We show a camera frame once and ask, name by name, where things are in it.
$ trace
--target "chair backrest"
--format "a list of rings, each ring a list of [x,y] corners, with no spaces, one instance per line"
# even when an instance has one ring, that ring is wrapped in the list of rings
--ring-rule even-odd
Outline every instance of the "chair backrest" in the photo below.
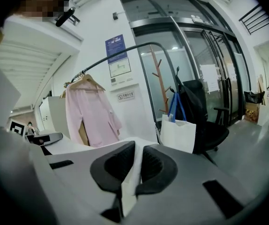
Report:
[[[203,90],[203,84],[199,80],[191,80],[183,82],[183,85],[196,95],[196,97],[201,102],[203,110],[206,112],[207,116],[206,96]]]

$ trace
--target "window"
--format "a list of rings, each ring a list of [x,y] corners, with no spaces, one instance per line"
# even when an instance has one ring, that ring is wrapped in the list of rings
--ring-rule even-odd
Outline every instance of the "window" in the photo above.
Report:
[[[189,0],[155,0],[168,16],[192,18],[199,16],[208,20]]]
[[[188,59],[188,55],[186,50],[182,48],[180,41],[177,39],[173,31],[164,31],[164,32],[155,32],[144,34],[135,38],[136,44],[142,44],[146,42],[157,42],[160,43],[169,53],[171,58],[174,70],[176,71],[177,67],[180,68],[178,77],[181,81],[189,81],[193,80],[193,74],[191,70],[191,65]],[[152,49],[154,50],[157,62],[161,59],[160,71],[163,80],[164,87],[167,88],[171,86],[171,88],[176,91],[176,86],[173,80],[172,72],[170,70],[167,58],[163,53],[162,49],[158,46],[152,45]],[[144,46],[138,49],[143,65],[146,70],[146,75],[148,78],[148,85],[150,87],[153,106],[155,110],[155,116],[157,121],[160,121],[162,118],[163,112],[160,109],[164,109],[164,101],[162,97],[161,87],[158,80],[158,77],[153,75],[153,73],[157,73],[154,60],[150,51],[150,46]],[[171,98],[173,97],[173,93],[168,90],[166,93],[168,100],[168,105],[170,107]]]
[[[161,16],[149,0],[133,0],[123,3],[123,6],[129,22]]]

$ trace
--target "black metal rail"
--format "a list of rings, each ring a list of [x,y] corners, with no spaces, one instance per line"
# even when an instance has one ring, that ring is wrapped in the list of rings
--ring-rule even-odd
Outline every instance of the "black metal rail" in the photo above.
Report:
[[[269,16],[258,4],[249,12],[247,12],[244,16],[242,16],[238,21],[243,23],[243,25],[246,27],[249,34],[251,35],[255,31],[269,25]]]

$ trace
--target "black cushion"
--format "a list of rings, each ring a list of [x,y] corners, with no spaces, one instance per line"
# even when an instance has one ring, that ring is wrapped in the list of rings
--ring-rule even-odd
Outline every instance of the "black cushion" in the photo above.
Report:
[[[219,124],[206,122],[205,150],[213,149],[223,142],[229,134],[229,130]]]

